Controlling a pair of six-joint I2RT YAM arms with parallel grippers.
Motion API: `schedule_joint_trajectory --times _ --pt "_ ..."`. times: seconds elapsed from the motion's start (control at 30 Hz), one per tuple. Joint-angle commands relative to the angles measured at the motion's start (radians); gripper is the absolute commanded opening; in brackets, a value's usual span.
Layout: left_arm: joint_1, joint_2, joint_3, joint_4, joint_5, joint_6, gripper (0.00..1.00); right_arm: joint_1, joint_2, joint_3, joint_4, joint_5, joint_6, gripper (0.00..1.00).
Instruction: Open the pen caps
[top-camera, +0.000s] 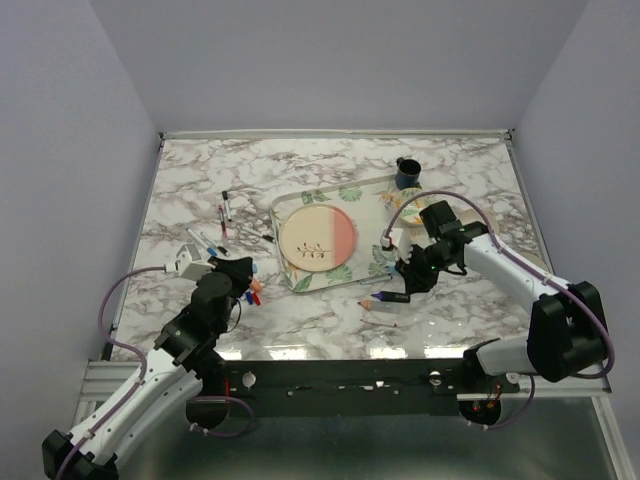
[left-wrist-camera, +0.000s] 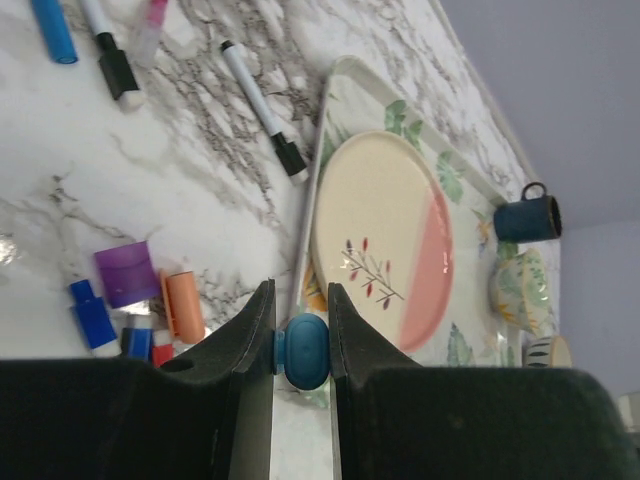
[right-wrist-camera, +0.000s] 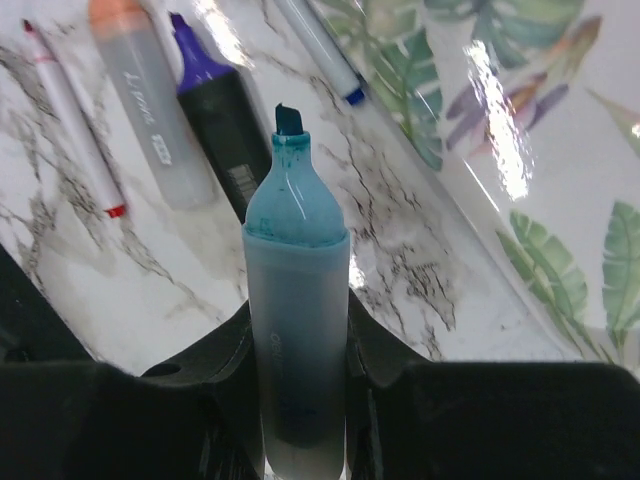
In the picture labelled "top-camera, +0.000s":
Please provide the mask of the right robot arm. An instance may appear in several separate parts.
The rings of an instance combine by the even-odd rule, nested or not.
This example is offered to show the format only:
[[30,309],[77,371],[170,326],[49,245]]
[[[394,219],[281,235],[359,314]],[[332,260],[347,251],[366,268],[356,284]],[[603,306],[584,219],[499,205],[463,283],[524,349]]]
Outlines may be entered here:
[[450,205],[423,209],[421,220],[432,244],[420,247],[389,225],[380,244],[397,257],[396,270],[408,295],[427,293],[442,273],[477,272],[514,300],[529,316],[523,337],[494,339],[469,348],[460,379],[480,392],[507,373],[538,375],[549,382],[590,378],[588,368],[612,365],[613,347],[599,291],[571,283],[536,266],[501,242],[481,221],[463,224]]

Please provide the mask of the white marker black eraser cap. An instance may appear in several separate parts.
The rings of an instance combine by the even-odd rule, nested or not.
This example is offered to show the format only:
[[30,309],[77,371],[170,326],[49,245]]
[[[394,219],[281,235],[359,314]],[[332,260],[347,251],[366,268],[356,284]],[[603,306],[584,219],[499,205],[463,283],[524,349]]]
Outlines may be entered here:
[[226,257],[229,256],[228,249],[221,242],[214,240],[211,236],[206,234],[204,231],[200,232],[200,236],[216,252],[219,252]]

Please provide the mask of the white marker red cap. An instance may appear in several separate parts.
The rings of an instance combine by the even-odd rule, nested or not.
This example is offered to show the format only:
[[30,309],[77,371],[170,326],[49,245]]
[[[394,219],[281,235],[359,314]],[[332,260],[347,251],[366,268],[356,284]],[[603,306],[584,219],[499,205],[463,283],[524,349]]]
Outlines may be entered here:
[[383,327],[383,328],[397,328],[398,325],[396,323],[389,323],[389,322],[379,322],[379,321],[374,321],[374,320],[368,320],[368,319],[360,319],[360,321],[363,324],[367,324],[367,325],[371,325],[371,326],[376,326],[376,327]]

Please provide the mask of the purple capped marker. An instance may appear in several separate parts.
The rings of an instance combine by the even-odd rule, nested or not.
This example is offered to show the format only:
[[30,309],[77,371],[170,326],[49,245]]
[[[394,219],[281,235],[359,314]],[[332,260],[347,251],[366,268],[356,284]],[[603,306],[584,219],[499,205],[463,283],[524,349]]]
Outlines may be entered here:
[[401,293],[401,292],[379,291],[377,293],[373,293],[372,297],[381,302],[405,304],[411,301],[409,294]]

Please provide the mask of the orange highlighter cap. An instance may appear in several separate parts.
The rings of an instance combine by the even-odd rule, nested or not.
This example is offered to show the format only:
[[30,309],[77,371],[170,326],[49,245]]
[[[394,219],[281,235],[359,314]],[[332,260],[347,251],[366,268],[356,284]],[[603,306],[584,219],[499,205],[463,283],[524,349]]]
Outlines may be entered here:
[[260,293],[262,291],[263,287],[257,280],[253,280],[251,282],[251,289],[253,291],[255,291],[256,293]]

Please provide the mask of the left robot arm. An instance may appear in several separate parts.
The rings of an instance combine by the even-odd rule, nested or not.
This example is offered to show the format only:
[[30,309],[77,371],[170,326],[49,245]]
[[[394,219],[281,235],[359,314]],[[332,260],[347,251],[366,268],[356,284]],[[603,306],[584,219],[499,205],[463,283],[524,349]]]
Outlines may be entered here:
[[253,260],[193,259],[186,253],[160,268],[194,282],[189,303],[162,329],[148,353],[119,342],[140,364],[89,417],[69,432],[51,432],[42,444],[49,479],[116,479],[118,468],[178,405],[209,395],[223,378],[216,352],[232,310],[250,288]]

